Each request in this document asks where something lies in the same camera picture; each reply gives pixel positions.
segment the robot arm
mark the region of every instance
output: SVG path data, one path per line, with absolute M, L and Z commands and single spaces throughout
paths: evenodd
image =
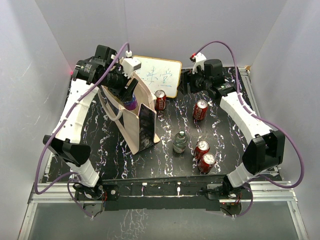
M 101 85 L 108 87 L 112 94 L 122 102 L 132 100 L 134 89 L 138 83 L 137 79 L 133 79 L 130 85 L 127 86 L 133 72 L 141 67 L 141 63 L 138 60 L 130 58 L 131 54 L 131 52 L 127 52 L 126 55 L 129 55 L 129 57 L 124 58 L 121 64 L 117 63 L 114 69 L 101 82 Z M 60 121 L 53 132 L 56 131 L 63 120 L 66 120 L 66 122 L 48 147 L 57 158 L 70 166 L 73 172 L 78 173 L 82 191 L 79 186 L 77 190 L 86 192 L 92 197 L 99 195 L 97 193 L 98 187 L 96 187 L 99 175 L 89 160 L 90 146 L 81 144 L 80 140 L 88 109 L 99 88 L 95 87 L 80 102 L 78 102 L 78 99 L 100 79 L 115 58 L 115 55 L 115 50 L 98 45 L 95 56 L 78 61 L 72 74 L 73 79 L 67 102 Z M 69 117 L 66 118 L 74 103 L 78 104 Z M 45 135 L 43 143 L 46 144 L 50 137 L 50 135 Z
M 216 189 L 224 195 L 241 189 L 242 186 L 260 173 L 278 166 L 283 161 L 285 136 L 273 131 L 264 122 L 252 117 L 238 99 L 233 83 L 225 82 L 223 66 L 218 59 L 209 59 L 200 52 L 191 57 L 195 62 L 193 70 L 184 72 L 180 90 L 186 94 L 207 91 L 212 99 L 221 99 L 220 107 L 226 111 L 245 136 L 248 147 L 242 156 L 242 163 L 227 174 L 222 188 Z

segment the white enclosure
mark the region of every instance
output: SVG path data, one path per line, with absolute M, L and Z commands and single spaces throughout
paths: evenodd
M 309 237 L 318 239 L 319 15 L 317 0 L 2 1 L 0 239 L 19 235 L 43 136 L 57 125 L 78 60 L 94 55 L 99 44 L 118 50 L 129 41 L 134 55 L 190 67 L 191 54 L 214 40 L 231 46 L 239 66 L 252 65 L 262 116 L 301 149 L 306 173 L 296 193 Z M 202 53 L 233 65 L 222 45 Z M 299 176 L 289 144 L 281 170 L 285 180 Z
M 24 219 L 42 139 L 62 113 L 71 69 L 34 1 L 2 1 L 0 19 L 0 239 L 11 240 Z
M 71 67 L 98 44 L 119 49 L 129 40 L 134 55 L 192 66 L 203 44 L 232 46 L 240 65 L 251 65 L 285 0 L 35 0 Z M 203 51 L 232 65 L 224 46 Z
M 282 126 L 299 146 L 305 175 L 295 189 L 310 239 L 319 239 L 320 2 L 288 1 L 252 66 L 261 115 Z M 296 181 L 297 154 L 286 142 L 282 176 Z

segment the bag handle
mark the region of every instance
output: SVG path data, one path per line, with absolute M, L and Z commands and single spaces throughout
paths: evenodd
M 114 121 L 114 122 L 115 122 L 115 121 L 118 121 L 118 120 L 121 118 L 121 116 L 122 116 L 123 109 L 119 109 L 118 114 L 117 114 L 115 117 L 112 117 L 111 114 L 110 114 L 110 112 L 109 112 L 109 110 L 108 110 L 108 108 L 107 108 L 107 105 L 109 105 L 109 103 L 108 103 L 108 102 L 105 103 L 105 100 L 104 100 L 104 98 L 102 97 L 102 94 L 101 94 L 101 91 L 100 91 L 100 90 L 98 91 L 98 97 L 99 97 L 99 100 L 100 100 L 100 102 L 101 102 L 101 105 L 102 105 L 105 113 L 107 114 L 108 118 L 109 118 L 111 121 Z

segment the water bottle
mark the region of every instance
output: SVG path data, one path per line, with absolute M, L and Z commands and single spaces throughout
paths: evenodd
M 188 137 L 185 133 L 185 131 L 179 131 L 175 136 L 173 140 L 173 150 L 181 154 L 186 149 L 186 146 L 188 144 Z

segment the table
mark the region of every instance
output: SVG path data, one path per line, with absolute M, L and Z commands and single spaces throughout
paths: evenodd
M 224 75 L 226 81 L 235 82 L 234 67 L 224 67 Z M 251 105 L 241 75 L 238 77 L 243 98 Z M 208 111 L 206 118 L 197 122 L 193 119 L 193 110 L 200 99 L 208 102 Z M 189 139 L 182 154 L 173 151 L 173 138 L 179 130 L 184 130 Z M 192 156 L 199 139 L 209 142 L 210 152 L 217 159 L 209 174 L 225 175 L 242 162 L 241 156 L 247 147 L 244 135 L 231 117 L 219 108 L 219 101 L 211 100 L 204 92 L 183 95 L 179 91 L 176 98 L 167 98 L 166 109 L 157 114 L 156 133 L 161 139 L 158 144 L 133 155 L 96 95 L 84 121 L 81 143 L 91 147 L 91 163 L 103 180 L 199 175 Z M 52 182 L 69 171 L 66 164 L 54 157 L 48 178 L 44 177 L 42 182 Z

